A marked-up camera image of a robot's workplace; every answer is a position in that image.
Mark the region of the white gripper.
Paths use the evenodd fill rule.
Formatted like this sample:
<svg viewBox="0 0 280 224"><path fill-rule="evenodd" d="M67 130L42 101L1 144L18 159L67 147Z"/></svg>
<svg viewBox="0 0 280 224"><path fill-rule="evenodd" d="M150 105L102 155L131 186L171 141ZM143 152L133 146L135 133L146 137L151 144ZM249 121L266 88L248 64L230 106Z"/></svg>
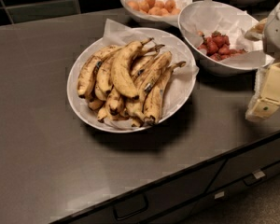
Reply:
<svg viewBox="0 0 280 224"><path fill-rule="evenodd" d="M280 60L280 2L267 19L245 32L245 38L251 41L263 38L264 52ZM254 122L270 118L280 108L280 61L257 71L254 92L245 118Z"/></svg>

